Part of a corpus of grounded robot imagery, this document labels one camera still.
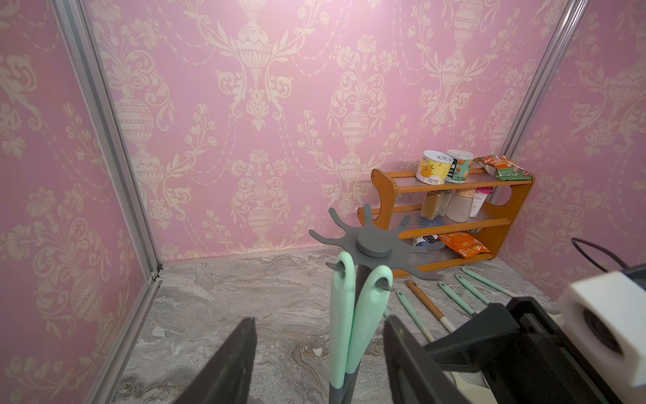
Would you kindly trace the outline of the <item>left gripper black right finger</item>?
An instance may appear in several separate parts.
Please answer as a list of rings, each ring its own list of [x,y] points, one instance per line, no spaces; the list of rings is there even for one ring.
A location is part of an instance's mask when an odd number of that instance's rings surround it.
[[[394,403],[469,403],[397,316],[385,320],[383,336]]]

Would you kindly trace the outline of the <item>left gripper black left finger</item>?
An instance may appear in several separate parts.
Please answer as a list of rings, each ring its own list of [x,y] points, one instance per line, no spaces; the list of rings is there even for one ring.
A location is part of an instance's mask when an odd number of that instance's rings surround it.
[[[243,318],[174,403],[247,403],[256,348],[255,319]]]

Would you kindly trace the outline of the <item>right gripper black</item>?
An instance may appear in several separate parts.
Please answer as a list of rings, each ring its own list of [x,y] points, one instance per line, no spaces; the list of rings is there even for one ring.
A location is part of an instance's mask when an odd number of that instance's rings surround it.
[[[482,373],[499,403],[621,401],[531,297],[493,303],[425,350],[443,370]]]

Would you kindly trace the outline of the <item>cream spatula wooden handle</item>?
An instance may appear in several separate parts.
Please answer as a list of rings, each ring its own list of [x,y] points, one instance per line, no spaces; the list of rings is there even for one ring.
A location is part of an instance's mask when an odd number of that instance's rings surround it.
[[[413,280],[408,280],[406,286],[410,291],[420,300],[420,302],[437,318],[440,323],[446,328],[449,333],[456,331],[456,327],[451,321],[443,314],[443,312],[433,303],[433,301],[426,295],[422,288]]]

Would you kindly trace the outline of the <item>cream spatula mint handle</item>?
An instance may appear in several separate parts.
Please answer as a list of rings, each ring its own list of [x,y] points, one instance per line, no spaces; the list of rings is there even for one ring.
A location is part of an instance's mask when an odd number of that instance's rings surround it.
[[[403,308],[405,308],[406,312],[409,314],[410,318],[413,320],[415,325],[417,325],[417,327],[422,332],[422,334],[427,338],[427,340],[430,343],[434,342],[435,338],[431,335],[424,321],[422,321],[417,310],[409,301],[409,299],[406,297],[406,295],[402,291],[396,291],[395,294],[398,300],[400,301],[400,304],[402,304]]]
[[[492,289],[494,289],[496,291],[499,291],[499,292],[501,292],[501,293],[503,293],[503,294],[505,294],[507,296],[510,296],[510,297],[517,297],[517,294],[515,294],[515,293],[513,293],[511,291],[508,291],[504,287],[496,284],[495,282],[491,281],[490,279],[487,279],[487,278],[477,274],[476,272],[474,272],[474,271],[472,271],[472,270],[470,270],[470,269],[468,269],[466,267],[462,267],[461,270],[462,270],[462,272],[464,274],[467,274],[467,276],[469,276],[469,277],[471,277],[473,279],[476,279],[477,281],[479,281],[479,282],[481,282],[483,284],[486,284],[487,286],[491,287]]]

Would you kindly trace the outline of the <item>grey slotted turner mint handle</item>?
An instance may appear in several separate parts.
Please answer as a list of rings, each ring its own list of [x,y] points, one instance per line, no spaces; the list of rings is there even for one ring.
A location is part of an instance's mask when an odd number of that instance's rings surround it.
[[[365,280],[361,285],[353,313],[341,403],[352,402],[361,360],[385,314],[393,290],[393,274],[390,268],[380,265],[367,271],[360,267],[359,273],[365,274]]]

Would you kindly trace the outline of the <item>grey spatula mint handle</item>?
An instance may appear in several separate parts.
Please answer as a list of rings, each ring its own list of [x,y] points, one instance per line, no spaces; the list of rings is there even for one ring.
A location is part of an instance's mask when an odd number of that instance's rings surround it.
[[[468,281],[464,276],[460,274],[456,274],[455,278],[459,283],[464,286],[464,288],[469,291],[475,298],[477,298],[479,301],[481,301],[483,304],[486,306],[489,306],[491,304],[491,301],[483,295],[470,281]]]
[[[469,316],[475,316],[477,314],[477,312],[466,301],[464,301],[459,296],[459,294],[456,293],[448,284],[445,284],[444,282],[439,282],[438,286],[452,301],[454,301]]]

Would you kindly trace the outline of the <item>grey spoon mint handle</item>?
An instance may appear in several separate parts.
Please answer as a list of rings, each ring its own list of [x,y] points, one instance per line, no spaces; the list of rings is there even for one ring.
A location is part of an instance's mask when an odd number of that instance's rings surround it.
[[[330,380],[329,402],[343,400],[348,350],[353,326],[356,274],[352,256],[340,252],[333,269],[330,297]]]

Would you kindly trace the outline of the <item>grey utensil rack stand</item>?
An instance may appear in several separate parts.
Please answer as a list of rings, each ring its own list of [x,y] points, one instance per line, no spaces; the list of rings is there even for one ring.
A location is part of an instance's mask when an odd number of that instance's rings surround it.
[[[382,229],[373,222],[372,208],[364,207],[365,223],[355,227],[344,222],[335,209],[329,210],[332,220],[343,230],[344,235],[338,238],[324,237],[315,230],[309,234],[317,242],[329,246],[340,247],[353,259],[348,264],[333,264],[331,267],[348,275],[351,269],[355,270],[353,278],[356,286],[353,292],[353,302],[357,302],[368,276],[380,265],[392,270],[403,270],[417,279],[439,281],[443,276],[434,272],[423,272],[410,262],[412,254],[433,254],[443,248],[442,242],[436,242],[429,247],[416,247],[409,244],[400,234],[407,230],[411,216],[405,215],[400,223],[393,228]]]

